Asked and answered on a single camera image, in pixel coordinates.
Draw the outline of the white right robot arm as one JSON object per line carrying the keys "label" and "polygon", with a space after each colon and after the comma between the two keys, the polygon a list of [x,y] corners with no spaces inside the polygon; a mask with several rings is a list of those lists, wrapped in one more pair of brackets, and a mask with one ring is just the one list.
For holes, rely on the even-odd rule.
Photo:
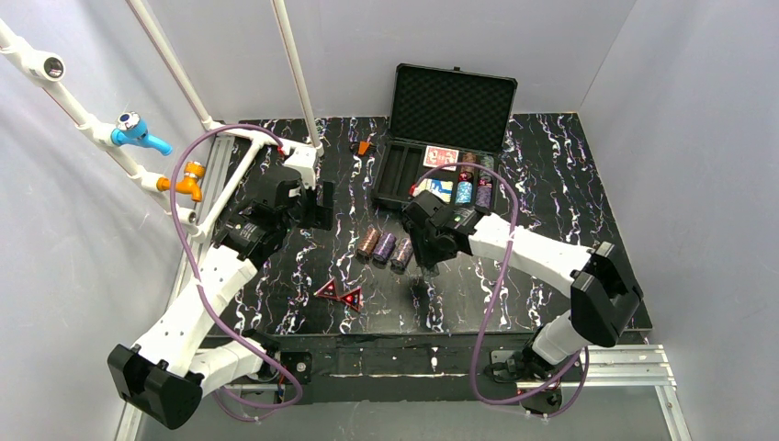
{"label": "white right robot arm", "polygon": [[627,255],[612,243],[555,241],[486,209],[446,204],[429,191],[403,209],[402,220],[420,267],[433,269],[459,254],[490,258],[569,299],[569,310],[543,325],[526,351],[542,364],[555,366],[589,345],[616,345],[643,302]]}

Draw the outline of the grey pink chip stack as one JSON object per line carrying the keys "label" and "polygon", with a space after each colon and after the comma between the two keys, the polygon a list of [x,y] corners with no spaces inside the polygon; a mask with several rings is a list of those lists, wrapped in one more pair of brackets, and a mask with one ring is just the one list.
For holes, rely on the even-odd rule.
{"label": "grey pink chip stack", "polygon": [[412,257],[412,241],[407,237],[398,240],[391,257],[389,258],[390,269],[398,273],[404,272]]}

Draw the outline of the black poker case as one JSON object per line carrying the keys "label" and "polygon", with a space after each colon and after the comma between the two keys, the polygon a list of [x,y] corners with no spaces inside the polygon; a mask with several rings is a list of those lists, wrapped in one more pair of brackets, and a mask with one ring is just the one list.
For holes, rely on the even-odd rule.
{"label": "black poker case", "polygon": [[[470,152],[491,155],[497,168],[505,131],[511,117],[517,82],[511,77],[467,73],[401,63],[396,68],[389,116],[389,138],[383,148],[372,202],[383,209],[400,210],[425,178],[454,182],[449,204],[456,204],[459,157]],[[423,166],[428,145],[460,151],[455,171]],[[475,169],[472,200],[478,186],[492,185]]]}

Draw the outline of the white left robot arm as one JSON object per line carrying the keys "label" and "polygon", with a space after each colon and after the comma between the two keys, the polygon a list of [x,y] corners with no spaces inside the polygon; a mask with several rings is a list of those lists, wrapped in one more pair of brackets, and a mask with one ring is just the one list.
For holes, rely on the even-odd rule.
{"label": "white left robot arm", "polygon": [[198,349],[292,229],[333,227],[334,188],[332,181],[307,188],[301,173],[286,166],[273,166],[250,182],[164,315],[132,346],[116,345],[109,353],[107,365],[119,397],[175,430],[216,389],[263,365],[280,369],[266,353],[275,343],[265,337],[241,336],[204,353]]}

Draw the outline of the dark green chip stack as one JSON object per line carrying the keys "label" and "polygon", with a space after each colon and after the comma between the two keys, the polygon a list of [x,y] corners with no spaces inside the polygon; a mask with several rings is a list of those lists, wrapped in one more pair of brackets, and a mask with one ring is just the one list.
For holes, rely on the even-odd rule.
{"label": "dark green chip stack", "polygon": [[433,266],[421,266],[420,267],[421,276],[425,280],[431,280],[435,277],[438,277],[440,274],[440,271],[438,269],[438,265]]}

